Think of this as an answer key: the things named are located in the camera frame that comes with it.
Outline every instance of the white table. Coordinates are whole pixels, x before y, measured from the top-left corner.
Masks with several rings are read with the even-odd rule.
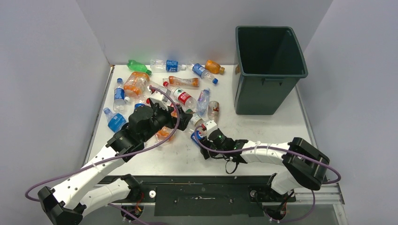
[[[236,115],[232,96],[232,72],[233,66],[225,67],[224,75],[215,75],[219,79],[217,86],[200,83],[198,90],[185,89],[191,96],[198,98],[200,90],[210,88],[210,100],[220,103],[220,120],[218,127],[227,136],[233,139],[248,139],[263,143],[289,142],[294,137],[301,137],[311,143],[309,127],[306,123],[299,97],[294,88],[276,113],[272,116],[243,116]],[[110,79],[110,85],[105,93],[106,98],[103,107],[113,106],[114,85],[117,78],[124,81],[130,76],[131,71],[126,65],[117,65]],[[162,84],[162,79],[169,75],[181,78],[197,77],[192,71],[180,71],[178,73],[152,73],[151,81]],[[126,119],[133,112],[133,106],[128,106]],[[105,114],[101,112],[98,126],[94,132],[92,148],[86,160],[94,157],[99,150],[112,137],[113,132],[107,127]],[[145,146],[154,144],[155,138],[149,140]],[[228,164],[232,171],[235,165]],[[231,176],[239,175],[271,175],[285,170],[278,165],[264,163],[240,164],[237,171]],[[182,131],[176,132],[176,138],[156,149],[134,156],[128,163],[117,168],[109,175],[167,175],[167,176],[217,176],[225,173],[225,161],[205,160],[199,151],[199,147]]]

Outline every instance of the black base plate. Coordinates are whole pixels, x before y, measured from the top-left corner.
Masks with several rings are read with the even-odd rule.
[[[108,184],[118,176],[107,176],[100,184]],[[267,187],[270,176],[135,176],[142,182],[143,203],[156,202],[155,216],[229,216],[247,214],[262,217],[250,191],[258,191],[259,202],[279,203],[287,195],[279,195]],[[150,198],[150,190],[156,197]],[[118,203],[132,203],[129,199]]]

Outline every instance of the white wall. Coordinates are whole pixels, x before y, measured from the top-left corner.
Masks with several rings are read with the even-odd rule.
[[[332,0],[77,0],[113,64],[234,62],[238,25],[291,26],[304,50]]]
[[[74,0],[2,1],[0,21],[0,224],[47,225],[23,194],[82,165],[109,65]]]
[[[334,0],[299,83],[351,225],[398,224],[398,1]]]

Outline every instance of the green plastic bottle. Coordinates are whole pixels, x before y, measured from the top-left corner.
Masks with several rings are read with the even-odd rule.
[[[127,63],[127,66],[132,71],[144,72],[144,73],[148,74],[149,76],[152,74],[152,71],[149,70],[148,68],[146,68],[146,65],[139,63],[135,60],[129,60],[129,63]]]

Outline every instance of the dark green trash bin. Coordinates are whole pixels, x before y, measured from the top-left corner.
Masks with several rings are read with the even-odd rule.
[[[269,26],[238,26],[235,34],[235,112],[272,115],[308,75],[296,35],[290,27]]]

